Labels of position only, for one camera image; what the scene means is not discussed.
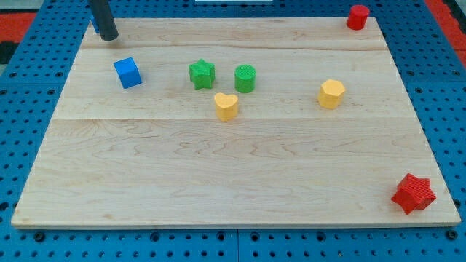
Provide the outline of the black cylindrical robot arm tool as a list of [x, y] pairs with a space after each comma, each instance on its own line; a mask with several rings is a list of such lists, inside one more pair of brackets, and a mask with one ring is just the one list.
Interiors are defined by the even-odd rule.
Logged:
[[119, 33], [108, 0], [88, 0], [88, 4], [102, 40], [115, 40]]

